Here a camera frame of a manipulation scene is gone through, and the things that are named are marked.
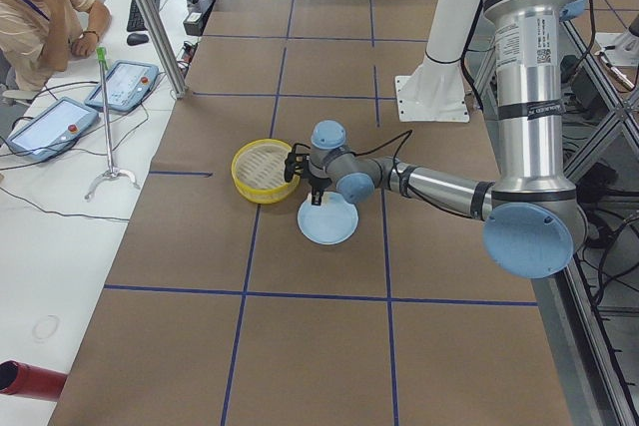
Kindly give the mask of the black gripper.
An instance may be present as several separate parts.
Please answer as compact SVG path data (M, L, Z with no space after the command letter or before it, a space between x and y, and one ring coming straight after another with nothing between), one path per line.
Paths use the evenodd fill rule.
M312 205L321 206L322 193L327 189L327 178L310 175L309 184L312 187Z

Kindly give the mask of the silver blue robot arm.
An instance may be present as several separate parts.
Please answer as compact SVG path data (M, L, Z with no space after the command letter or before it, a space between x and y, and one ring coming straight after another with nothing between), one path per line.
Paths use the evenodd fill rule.
M310 182L315 205L328 188L351 204L385 189L481 220L484 247L503 269L527 278L562 270L583 243L587 221L563 170L558 33L586 2L438 0L422 63L395 81L403 121L461 120L462 57L474 18L484 15L495 28L498 181L471 181L396 157L356 153L334 121L316 125L308 154L288 158L288 175Z

